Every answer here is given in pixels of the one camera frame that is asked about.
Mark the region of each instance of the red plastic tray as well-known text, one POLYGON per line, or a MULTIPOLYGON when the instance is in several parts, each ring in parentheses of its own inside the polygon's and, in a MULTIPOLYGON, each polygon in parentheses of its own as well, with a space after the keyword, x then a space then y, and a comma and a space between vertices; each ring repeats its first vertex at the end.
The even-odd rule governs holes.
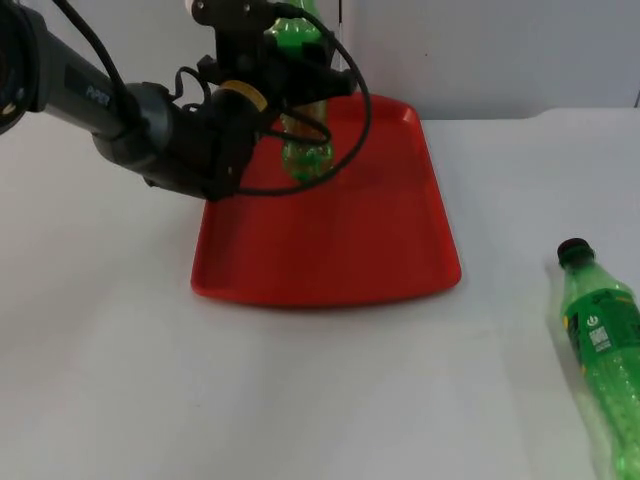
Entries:
MULTIPOLYGON (((337 158, 353 146, 363 115, 359 95, 330 102, 337 158)), ((261 142, 246 186, 291 185, 281 146, 261 142)), ((366 146, 330 183, 290 197, 207 204, 192 286, 243 304, 327 307, 429 295, 460 277, 420 119, 375 96, 366 146)))

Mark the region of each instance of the bottle label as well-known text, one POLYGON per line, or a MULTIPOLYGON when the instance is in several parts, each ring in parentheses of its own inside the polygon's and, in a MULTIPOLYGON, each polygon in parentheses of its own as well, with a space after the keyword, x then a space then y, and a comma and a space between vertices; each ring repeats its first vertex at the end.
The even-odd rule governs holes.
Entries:
POLYGON ((585 372, 600 355, 640 345, 640 311, 620 290, 585 295, 567 309, 563 323, 585 372))

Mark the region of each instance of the white table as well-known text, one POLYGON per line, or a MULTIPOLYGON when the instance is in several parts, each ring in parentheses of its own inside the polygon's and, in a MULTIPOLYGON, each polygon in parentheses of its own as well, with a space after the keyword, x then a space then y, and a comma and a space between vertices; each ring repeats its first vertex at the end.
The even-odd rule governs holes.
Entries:
POLYGON ((425 126, 462 284, 317 313, 196 297, 201 202, 48 117, 3 136, 0 478, 595 478, 555 249, 640 290, 640 115, 425 126))

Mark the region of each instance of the bottle cap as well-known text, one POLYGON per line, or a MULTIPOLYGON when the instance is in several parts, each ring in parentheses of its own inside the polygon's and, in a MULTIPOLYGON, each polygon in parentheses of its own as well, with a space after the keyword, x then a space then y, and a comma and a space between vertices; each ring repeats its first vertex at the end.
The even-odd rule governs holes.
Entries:
POLYGON ((569 263, 579 262, 584 259, 593 260, 594 258, 596 258, 595 252, 587 241, 582 238, 572 238, 558 247, 558 260, 560 260, 562 268, 569 263))

